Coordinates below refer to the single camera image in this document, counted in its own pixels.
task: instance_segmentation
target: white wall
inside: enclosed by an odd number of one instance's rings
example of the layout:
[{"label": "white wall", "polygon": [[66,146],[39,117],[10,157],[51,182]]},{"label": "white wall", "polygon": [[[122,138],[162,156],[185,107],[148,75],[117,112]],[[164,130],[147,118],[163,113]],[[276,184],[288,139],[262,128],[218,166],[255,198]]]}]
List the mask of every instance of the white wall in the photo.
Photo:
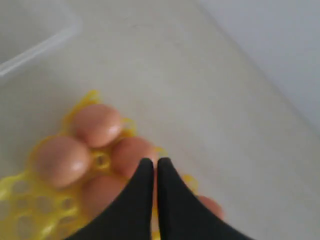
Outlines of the white wall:
[{"label": "white wall", "polygon": [[320,132],[320,1],[199,1]]}]

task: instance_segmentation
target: egg carton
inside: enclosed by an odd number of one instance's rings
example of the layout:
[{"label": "egg carton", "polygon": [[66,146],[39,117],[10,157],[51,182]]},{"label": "egg carton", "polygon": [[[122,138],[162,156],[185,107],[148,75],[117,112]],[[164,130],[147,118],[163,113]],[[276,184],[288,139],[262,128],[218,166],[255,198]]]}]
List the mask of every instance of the egg carton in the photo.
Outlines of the egg carton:
[{"label": "egg carton", "polygon": [[[71,120],[75,113],[100,102],[99,93],[90,91],[63,118],[61,131],[57,135],[71,135]],[[134,121],[125,118],[124,122],[125,127],[115,143],[137,135]],[[80,203],[81,186],[96,175],[112,174],[109,157],[112,145],[90,149],[93,164],[86,175],[71,186],[57,190],[43,182],[33,170],[35,153],[52,137],[55,136],[46,137],[32,149],[22,173],[0,180],[0,240],[62,240],[89,223],[90,219],[84,214]],[[167,156],[161,147],[157,147],[156,151],[160,158]],[[197,193],[197,181],[188,174],[182,175],[182,178]],[[152,239],[159,240],[156,208],[152,211],[151,228]]]}]

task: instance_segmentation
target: plastic egg holder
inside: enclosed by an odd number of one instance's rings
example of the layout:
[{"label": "plastic egg holder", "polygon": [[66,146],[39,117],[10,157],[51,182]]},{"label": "plastic egg holder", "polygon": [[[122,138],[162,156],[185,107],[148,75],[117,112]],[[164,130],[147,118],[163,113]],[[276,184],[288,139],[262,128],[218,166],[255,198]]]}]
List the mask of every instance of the plastic egg holder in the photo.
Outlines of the plastic egg holder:
[{"label": "plastic egg holder", "polygon": [[[85,106],[100,103],[97,91],[89,92],[62,122],[62,131],[58,135],[70,135],[70,122],[74,114]],[[137,134],[134,122],[125,118],[125,127],[121,138]],[[26,169],[21,174],[0,180],[0,240],[61,240],[84,227],[90,219],[82,212],[80,191],[82,183],[97,174],[113,174],[110,170],[109,152],[111,146],[91,149],[93,164],[88,173],[73,185],[57,190],[33,172],[34,154],[39,146],[51,137],[42,140],[34,147],[28,158]],[[165,157],[166,151],[156,148],[159,157]],[[190,175],[183,175],[183,180],[194,192],[197,181]],[[153,210],[152,239],[160,239],[157,209]]]}]

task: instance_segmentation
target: black object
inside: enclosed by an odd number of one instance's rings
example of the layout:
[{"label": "black object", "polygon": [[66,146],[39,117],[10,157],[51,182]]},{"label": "black object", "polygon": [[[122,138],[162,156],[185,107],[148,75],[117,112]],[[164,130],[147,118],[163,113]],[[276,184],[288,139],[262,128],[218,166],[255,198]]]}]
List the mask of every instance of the black object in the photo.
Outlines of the black object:
[{"label": "black object", "polygon": [[[169,158],[157,166],[161,240],[252,240],[211,213],[185,185]],[[122,193],[67,240],[151,240],[154,168],[142,159]]]}]

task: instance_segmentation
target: plastic container lid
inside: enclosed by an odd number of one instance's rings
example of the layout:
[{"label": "plastic container lid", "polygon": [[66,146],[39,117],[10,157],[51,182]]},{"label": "plastic container lid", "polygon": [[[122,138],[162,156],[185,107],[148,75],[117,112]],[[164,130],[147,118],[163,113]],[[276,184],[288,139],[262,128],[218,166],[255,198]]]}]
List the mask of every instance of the plastic container lid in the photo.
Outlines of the plastic container lid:
[{"label": "plastic container lid", "polygon": [[1,0],[0,84],[79,30],[80,21],[59,0]]}]

